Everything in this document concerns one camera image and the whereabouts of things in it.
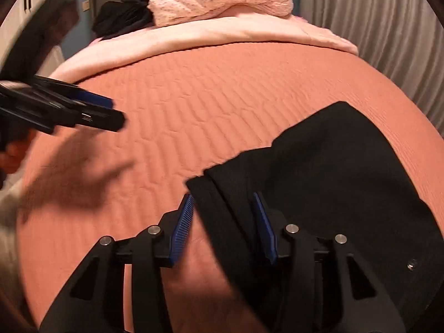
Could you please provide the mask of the person's left hand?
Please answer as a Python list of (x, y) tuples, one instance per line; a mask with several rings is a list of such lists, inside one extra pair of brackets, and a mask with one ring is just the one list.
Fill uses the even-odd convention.
[(19, 170), (36, 135), (37, 131), (31, 128), (24, 140), (10, 142), (1, 152), (1, 170), (5, 174), (14, 174)]

